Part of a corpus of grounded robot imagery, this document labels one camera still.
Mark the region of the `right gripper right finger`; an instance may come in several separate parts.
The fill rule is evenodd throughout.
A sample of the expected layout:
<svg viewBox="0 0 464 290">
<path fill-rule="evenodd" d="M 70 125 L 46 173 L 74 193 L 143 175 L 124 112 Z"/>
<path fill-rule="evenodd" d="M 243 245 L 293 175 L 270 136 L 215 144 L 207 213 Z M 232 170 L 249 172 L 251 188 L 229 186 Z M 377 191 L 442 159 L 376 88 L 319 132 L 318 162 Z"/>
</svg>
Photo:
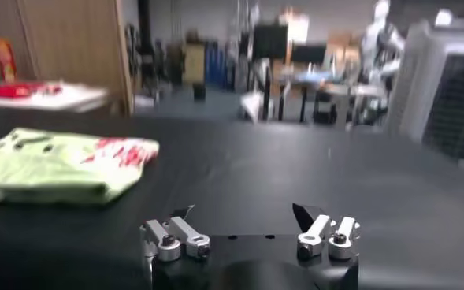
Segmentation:
<svg viewBox="0 0 464 290">
<path fill-rule="evenodd" d="M 358 256 L 356 240 L 360 224 L 354 217 L 334 220 L 321 208 L 292 204 L 293 214 L 301 229 L 297 236 L 297 256 L 310 260 L 322 254 L 327 247 L 334 260 L 349 260 Z"/>
</svg>

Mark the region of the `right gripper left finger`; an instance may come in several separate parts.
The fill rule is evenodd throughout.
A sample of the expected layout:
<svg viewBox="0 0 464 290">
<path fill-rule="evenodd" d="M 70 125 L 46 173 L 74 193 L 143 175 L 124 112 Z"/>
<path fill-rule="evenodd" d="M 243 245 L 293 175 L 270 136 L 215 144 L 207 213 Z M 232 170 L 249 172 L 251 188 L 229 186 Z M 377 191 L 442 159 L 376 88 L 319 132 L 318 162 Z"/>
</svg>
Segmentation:
<svg viewBox="0 0 464 290">
<path fill-rule="evenodd" d="M 183 255 L 205 260 L 211 251 L 210 237 L 198 232 L 186 221 L 194 205 L 174 210 L 168 219 L 145 221 L 139 227 L 143 258 L 174 262 Z"/>
</svg>

